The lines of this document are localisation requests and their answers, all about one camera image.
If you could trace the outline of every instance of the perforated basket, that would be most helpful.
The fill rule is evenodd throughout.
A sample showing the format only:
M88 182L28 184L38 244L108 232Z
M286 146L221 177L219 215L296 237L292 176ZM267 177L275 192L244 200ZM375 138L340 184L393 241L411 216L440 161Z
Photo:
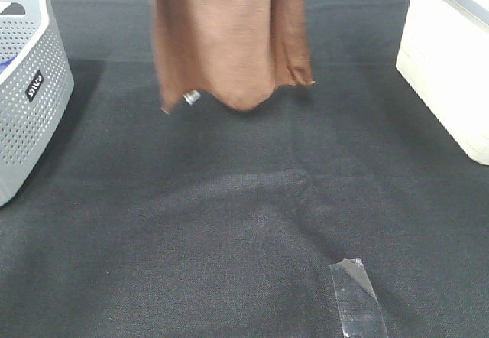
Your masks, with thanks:
M0 15L0 206L28 177L73 91L73 77L49 0L0 0L24 15Z

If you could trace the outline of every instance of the brown towel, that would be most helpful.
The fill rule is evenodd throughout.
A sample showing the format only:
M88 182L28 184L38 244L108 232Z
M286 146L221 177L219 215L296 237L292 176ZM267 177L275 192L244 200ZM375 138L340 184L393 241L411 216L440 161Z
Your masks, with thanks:
M163 110L202 89L237 110L313 83L303 0L153 0Z

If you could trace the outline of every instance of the basket label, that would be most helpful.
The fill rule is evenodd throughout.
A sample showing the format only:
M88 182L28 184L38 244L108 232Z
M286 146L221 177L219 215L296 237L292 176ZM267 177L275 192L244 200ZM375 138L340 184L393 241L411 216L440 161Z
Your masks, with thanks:
M39 92L40 87L43 85L44 82L44 77L40 70L37 71L36 75L32 79L31 84L29 87L25 90L25 95L28 97L29 102L34 101L34 98L36 97L37 93Z

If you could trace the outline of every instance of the black fabric surface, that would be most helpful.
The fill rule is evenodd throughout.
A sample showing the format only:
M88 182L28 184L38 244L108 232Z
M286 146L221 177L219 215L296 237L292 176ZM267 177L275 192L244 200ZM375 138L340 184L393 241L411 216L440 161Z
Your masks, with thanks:
M170 116L147 0L51 1L76 88L0 210L1 337L341 337L343 258L390 337L487 336L489 169L394 68L409 0L306 0L311 90Z

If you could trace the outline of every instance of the white plastic container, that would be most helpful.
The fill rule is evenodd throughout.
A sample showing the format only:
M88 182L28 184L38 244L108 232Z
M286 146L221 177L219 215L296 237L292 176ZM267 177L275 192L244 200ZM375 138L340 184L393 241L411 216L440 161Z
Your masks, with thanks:
M0 0L24 15L0 15L0 206L19 190L51 139L73 76L49 0Z
M489 0L411 0L397 69L465 153L489 164Z

